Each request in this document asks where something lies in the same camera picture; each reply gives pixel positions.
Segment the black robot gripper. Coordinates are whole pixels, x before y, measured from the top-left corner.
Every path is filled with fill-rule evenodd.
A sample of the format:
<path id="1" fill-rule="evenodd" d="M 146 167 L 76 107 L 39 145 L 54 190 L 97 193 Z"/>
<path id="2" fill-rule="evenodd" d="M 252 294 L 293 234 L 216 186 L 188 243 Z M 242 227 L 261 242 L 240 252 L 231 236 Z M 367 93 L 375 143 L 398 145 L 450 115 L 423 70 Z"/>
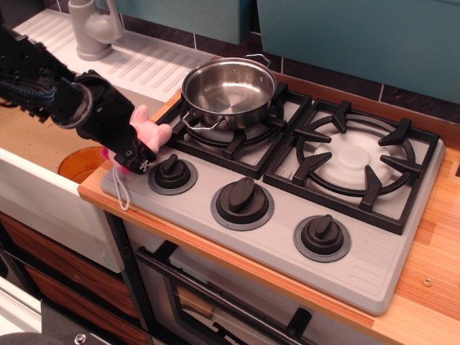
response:
<path id="1" fill-rule="evenodd" d="M 137 139 L 129 124 L 133 103 L 94 70 L 80 75 L 75 81 L 91 96 L 89 115 L 77 128 L 77 133 L 115 152 L 115 161 L 129 172 L 145 173 L 157 155 Z"/>

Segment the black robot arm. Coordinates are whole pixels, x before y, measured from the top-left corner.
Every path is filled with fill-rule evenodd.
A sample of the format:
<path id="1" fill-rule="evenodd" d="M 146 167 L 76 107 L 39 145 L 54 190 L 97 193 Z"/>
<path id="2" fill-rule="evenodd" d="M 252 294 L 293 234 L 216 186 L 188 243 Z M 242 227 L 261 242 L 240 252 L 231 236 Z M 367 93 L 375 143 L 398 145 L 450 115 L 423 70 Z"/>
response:
<path id="1" fill-rule="evenodd" d="M 130 124 L 133 103 L 96 71 L 76 75 L 40 42 L 1 24 L 1 98 L 74 129 L 114 152 L 128 171 L 141 175 L 157 158 Z"/>

